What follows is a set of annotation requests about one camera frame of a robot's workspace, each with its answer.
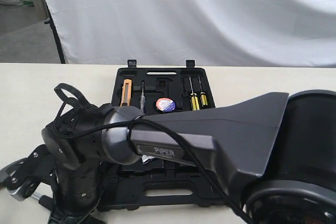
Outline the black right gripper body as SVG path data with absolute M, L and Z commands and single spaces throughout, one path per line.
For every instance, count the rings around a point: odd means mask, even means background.
M 102 194 L 99 167 L 78 172 L 63 168 L 46 145 L 5 167 L 11 172 L 4 181 L 8 189 L 22 186 L 25 199 L 38 192 L 54 200 L 48 223 L 102 223 L 92 215 Z

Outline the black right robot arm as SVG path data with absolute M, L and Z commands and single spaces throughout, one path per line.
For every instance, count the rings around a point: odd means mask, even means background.
M 246 223 L 335 223 L 335 92 L 267 93 L 223 108 L 145 115 L 58 93 L 43 145 L 1 170 L 18 199 L 52 189 L 50 223 L 90 223 L 109 173 L 143 155 L 195 166 Z

